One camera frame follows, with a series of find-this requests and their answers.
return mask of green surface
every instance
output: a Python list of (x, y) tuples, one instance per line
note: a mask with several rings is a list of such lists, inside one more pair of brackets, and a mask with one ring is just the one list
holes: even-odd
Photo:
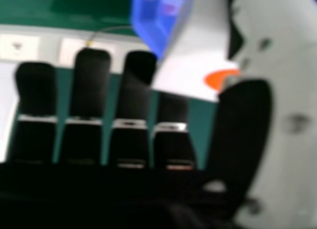
[(0, 0), (0, 24), (95, 31), (129, 25), (130, 5), (131, 0)]
[[(70, 88), (72, 82), (72, 70), (69, 69), (57, 69), (58, 79), (58, 128), (57, 138), (55, 144), (55, 151), (53, 161), (57, 162), (59, 156), (60, 143), (62, 138), (62, 132), (64, 128), (65, 119), (68, 116), (68, 106), (70, 99)], [(111, 124), (114, 118), (114, 112), (116, 107), (116, 100), (118, 96), (120, 86), (120, 75), (112, 75), (108, 87), (106, 111), (104, 117), (104, 139), (102, 149), (102, 164), (107, 163), (108, 145), (111, 131)], [(157, 114), (158, 93), (153, 92), (151, 99), (151, 109), (149, 115), (149, 129), (150, 136), (155, 123)], [(205, 159), (209, 140), (211, 137), (211, 124), (213, 115), (216, 110), (216, 104), (208, 103), (199, 100), (190, 101), (190, 114), (189, 114), (189, 132), (191, 134), (196, 153), (198, 158), (199, 168), (203, 169), (205, 165)]]

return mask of white electrical outlet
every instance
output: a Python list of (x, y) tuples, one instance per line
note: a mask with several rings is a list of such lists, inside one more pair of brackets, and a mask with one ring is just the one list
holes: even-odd
[[(73, 67), (77, 53), (86, 46), (86, 40), (65, 38), (62, 40), (59, 64), (66, 67)], [(93, 42), (91, 48), (105, 50), (110, 53), (112, 57), (115, 56), (117, 45), (103, 42)]]
[(0, 58), (17, 61), (39, 60), (40, 37), (0, 35)]

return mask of blue container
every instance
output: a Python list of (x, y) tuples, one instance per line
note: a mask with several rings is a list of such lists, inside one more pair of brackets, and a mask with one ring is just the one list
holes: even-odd
[(185, 0), (132, 0), (134, 31), (162, 57), (175, 20)]

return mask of wire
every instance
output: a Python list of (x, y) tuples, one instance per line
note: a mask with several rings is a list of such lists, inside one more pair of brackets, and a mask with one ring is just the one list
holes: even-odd
[(130, 25), (111, 26), (111, 27), (107, 27), (107, 28), (103, 28), (103, 29), (97, 30), (87, 40), (86, 46), (90, 47), (92, 45), (94, 39), (96, 38), (97, 34), (99, 34), (101, 32), (108, 32), (108, 31), (122, 30), (122, 29), (132, 29), (132, 26), (130, 26)]

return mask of orange oval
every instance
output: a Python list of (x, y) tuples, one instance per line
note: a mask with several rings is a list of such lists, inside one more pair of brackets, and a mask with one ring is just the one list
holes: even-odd
[(239, 76), (240, 71), (238, 69), (228, 69), (210, 73), (205, 77), (205, 84), (217, 91), (221, 91), (225, 79), (232, 75)]

